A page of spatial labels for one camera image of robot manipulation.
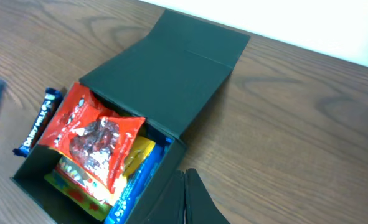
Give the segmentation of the dark green box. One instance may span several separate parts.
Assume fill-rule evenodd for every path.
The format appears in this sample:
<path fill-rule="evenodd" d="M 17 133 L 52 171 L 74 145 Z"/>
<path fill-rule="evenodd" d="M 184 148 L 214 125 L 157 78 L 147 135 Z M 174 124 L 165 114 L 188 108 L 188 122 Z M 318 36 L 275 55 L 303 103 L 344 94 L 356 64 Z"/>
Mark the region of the dark green box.
<path fill-rule="evenodd" d="M 165 11 L 146 37 L 79 79 L 120 116 L 146 118 L 136 137 L 161 146 L 172 141 L 125 223 L 146 223 L 179 170 L 187 150 L 182 134 L 232 73 L 248 40 L 239 32 Z M 41 137 L 12 181 L 56 223 L 104 223 L 44 179 L 64 155 L 39 144 Z"/>

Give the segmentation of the yellow Hacks candy bag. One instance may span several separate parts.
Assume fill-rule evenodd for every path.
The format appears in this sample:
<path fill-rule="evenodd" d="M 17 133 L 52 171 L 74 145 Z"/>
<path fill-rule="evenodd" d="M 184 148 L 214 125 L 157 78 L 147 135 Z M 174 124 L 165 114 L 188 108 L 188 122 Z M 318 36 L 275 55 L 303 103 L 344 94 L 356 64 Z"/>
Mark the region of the yellow Hacks candy bag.
<path fill-rule="evenodd" d="M 100 203 L 114 205 L 127 186 L 128 178 L 150 155 L 155 145 L 154 141 L 142 136 L 135 139 L 129 154 L 125 158 L 123 173 L 115 180 L 114 193 L 111 193 L 103 184 L 65 156 L 62 156 L 59 160 L 56 171 Z"/>

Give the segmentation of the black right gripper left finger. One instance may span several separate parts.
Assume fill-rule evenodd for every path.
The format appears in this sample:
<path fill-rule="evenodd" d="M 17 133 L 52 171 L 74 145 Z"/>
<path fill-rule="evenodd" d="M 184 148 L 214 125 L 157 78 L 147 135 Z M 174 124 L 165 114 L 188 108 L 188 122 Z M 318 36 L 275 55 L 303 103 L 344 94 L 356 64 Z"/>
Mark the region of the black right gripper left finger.
<path fill-rule="evenodd" d="M 161 196 L 146 218 L 149 224 L 184 223 L 184 173 L 177 170 L 172 175 Z"/>

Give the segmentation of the blue cookie pack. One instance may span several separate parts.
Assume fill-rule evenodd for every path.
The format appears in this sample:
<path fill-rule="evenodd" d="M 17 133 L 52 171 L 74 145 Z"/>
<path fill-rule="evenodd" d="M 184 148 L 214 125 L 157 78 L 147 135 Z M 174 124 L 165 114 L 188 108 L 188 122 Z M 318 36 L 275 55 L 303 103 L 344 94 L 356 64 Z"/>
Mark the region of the blue cookie pack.
<path fill-rule="evenodd" d="M 131 174 L 128 185 L 123 190 L 121 197 L 115 203 L 106 217 L 104 224 L 124 224 L 130 212 L 135 206 L 137 198 L 142 194 L 146 184 L 153 177 L 165 152 L 172 141 L 167 139 L 167 144 L 156 144 L 146 159 L 136 171 Z"/>

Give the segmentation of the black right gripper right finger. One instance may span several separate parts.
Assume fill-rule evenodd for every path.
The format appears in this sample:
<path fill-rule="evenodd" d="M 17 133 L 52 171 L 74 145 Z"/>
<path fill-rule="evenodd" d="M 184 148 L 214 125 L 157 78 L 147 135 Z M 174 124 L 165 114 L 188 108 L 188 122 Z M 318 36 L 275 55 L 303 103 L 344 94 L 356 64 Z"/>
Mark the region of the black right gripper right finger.
<path fill-rule="evenodd" d="M 185 172 L 186 223 L 230 224 L 215 206 L 198 172 L 190 168 Z"/>

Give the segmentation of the red Hacks candy bag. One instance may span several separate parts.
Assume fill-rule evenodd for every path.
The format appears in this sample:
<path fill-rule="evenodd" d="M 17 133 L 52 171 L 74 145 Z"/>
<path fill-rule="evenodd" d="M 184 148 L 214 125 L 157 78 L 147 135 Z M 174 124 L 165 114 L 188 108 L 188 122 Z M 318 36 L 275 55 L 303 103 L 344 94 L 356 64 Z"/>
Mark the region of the red Hacks candy bag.
<path fill-rule="evenodd" d="M 120 116 L 76 82 L 39 144 L 66 156 L 113 194 L 124 160 L 145 121 L 144 117 Z"/>

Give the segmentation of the purple Dairy Milk bar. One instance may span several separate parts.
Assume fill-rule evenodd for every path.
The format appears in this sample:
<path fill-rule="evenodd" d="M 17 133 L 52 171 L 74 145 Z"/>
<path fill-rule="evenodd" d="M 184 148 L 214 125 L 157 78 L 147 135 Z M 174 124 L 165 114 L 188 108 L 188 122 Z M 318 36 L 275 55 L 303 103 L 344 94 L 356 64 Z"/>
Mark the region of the purple Dairy Milk bar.
<path fill-rule="evenodd" d="M 39 114 L 37 115 L 29 134 L 18 148 L 12 150 L 15 156 L 27 157 L 29 155 L 31 149 L 35 146 L 56 112 L 56 109 L 59 107 L 59 104 L 62 102 L 62 99 L 63 96 L 60 90 L 53 88 L 46 89 Z"/>

